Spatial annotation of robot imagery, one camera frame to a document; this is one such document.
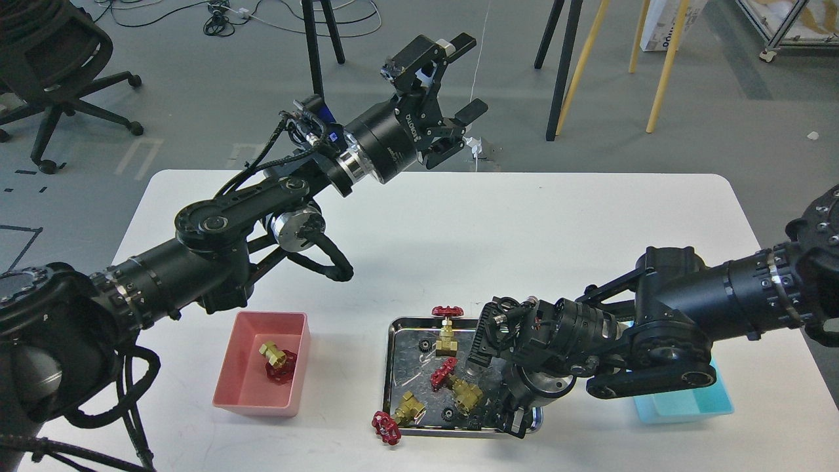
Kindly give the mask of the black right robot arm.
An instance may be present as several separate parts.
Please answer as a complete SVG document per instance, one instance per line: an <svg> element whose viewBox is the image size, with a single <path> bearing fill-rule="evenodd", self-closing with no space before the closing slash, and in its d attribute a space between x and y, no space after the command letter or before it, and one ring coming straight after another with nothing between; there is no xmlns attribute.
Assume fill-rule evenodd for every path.
<svg viewBox="0 0 839 472"><path fill-rule="evenodd" d="M524 437L534 407L566 395L616 399L713 385L715 341L759 340L803 328L837 346L838 203L833 187L786 225L788 241L709 267L692 246L650 246L635 268L578 299L494 298L486 303L469 368L505 361L486 418Z"/></svg>

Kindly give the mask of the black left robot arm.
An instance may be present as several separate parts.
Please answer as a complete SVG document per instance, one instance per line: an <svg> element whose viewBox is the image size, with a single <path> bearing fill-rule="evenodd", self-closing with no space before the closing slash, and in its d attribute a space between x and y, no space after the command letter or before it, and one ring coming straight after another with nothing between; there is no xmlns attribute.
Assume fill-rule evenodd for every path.
<svg viewBox="0 0 839 472"><path fill-rule="evenodd" d="M418 35L381 67L395 93L347 125L317 94L296 102L251 164L177 213L176 236L161 245L90 275L61 262L3 273L2 470L26 453L77 470L75 458L153 470L137 403L160 360L138 346L140 332L191 303L209 314L246 307L284 260L350 281L315 196L328 186L348 196L365 176L386 184L458 153L488 107L475 98L445 117L438 93L447 67L476 45L468 33Z"/></svg>

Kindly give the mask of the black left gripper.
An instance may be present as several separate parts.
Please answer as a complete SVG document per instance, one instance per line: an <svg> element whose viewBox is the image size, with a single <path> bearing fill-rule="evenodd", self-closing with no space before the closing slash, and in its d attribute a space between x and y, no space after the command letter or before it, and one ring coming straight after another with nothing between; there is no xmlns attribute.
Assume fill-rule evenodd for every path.
<svg viewBox="0 0 839 472"><path fill-rule="evenodd" d="M418 35L387 57L381 75L395 93L344 126L344 171L351 183L371 174L386 184L414 162L431 170L463 149L467 127L488 104L475 98L455 116L443 117L437 95L447 66L476 44L467 33L452 40Z"/></svg>

